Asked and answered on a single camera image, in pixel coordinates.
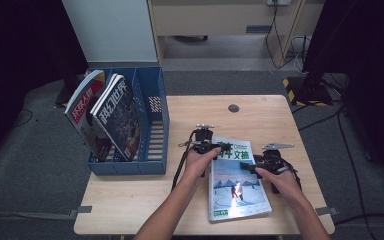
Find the black cloth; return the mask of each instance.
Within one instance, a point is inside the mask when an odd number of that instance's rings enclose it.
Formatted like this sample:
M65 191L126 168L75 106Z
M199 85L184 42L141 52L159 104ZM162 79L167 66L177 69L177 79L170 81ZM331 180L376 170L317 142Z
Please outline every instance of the black cloth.
M86 68L60 0L0 0L0 142L27 92L64 79L72 93Z

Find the white cabinet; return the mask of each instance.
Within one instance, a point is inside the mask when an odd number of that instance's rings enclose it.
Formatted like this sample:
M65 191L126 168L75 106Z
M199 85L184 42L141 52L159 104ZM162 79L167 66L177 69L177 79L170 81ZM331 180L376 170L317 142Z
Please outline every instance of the white cabinet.
M62 0L89 63L158 62L147 0Z

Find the book cover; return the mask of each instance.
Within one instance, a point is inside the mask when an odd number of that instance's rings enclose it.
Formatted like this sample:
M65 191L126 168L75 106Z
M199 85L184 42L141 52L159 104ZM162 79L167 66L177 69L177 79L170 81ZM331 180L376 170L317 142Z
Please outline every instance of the book cover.
M229 143L231 150L211 161L209 220L231 220L271 213L266 192L255 174L241 170L240 162L254 164L249 141L214 136L213 143Z
M102 99L104 99L104 97L105 97L104 95L108 95L108 89L109 89L109 88L112 88L112 85L114 84L114 80L115 80L116 78L119 78L119 75L116 74L116 73L113 74L113 75L111 76L111 79L110 79L110 81L106 84L106 87L105 87L103 93L99 96L98 100L95 102L95 104L93 105L92 109L90 109L90 111L89 111L89 113L91 114L91 116L93 116L93 113L96 111L96 107L98 107L98 106L101 105L101 101L102 101Z
M133 161L139 148L140 130L131 86L118 75L98 100L92 116L110 137L125 161Z
M90 115L105 89L105 73L89 70L68 101L64 114L77 130L99 162L105 161L111 148L111 140Z

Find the blue plastic basket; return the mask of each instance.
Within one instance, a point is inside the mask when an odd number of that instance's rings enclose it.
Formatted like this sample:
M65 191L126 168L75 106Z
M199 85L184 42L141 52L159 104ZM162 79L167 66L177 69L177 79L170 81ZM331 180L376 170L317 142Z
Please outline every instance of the blue plastic basket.
M166 173L168 114L161 67L105 68L107 82L114 73L123 75L133 89L140 127L140 144L132 162L122 162L118 150L112 160L96 162L91 153L88 166L96 175L162 175Z

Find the finger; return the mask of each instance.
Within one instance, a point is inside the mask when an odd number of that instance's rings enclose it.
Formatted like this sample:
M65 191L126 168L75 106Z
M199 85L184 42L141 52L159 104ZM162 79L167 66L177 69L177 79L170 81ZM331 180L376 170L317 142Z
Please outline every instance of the finger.
M269 181L272 181L273 180L273 174L269 171L267 171L266 169L264 168L255 168L255 171L260 174L260 176L262 176L263 178L266 178L267 180Z
M207 152L205 155L208 155L211 159L217 157L221 152L221 147L213 148L211 151Z

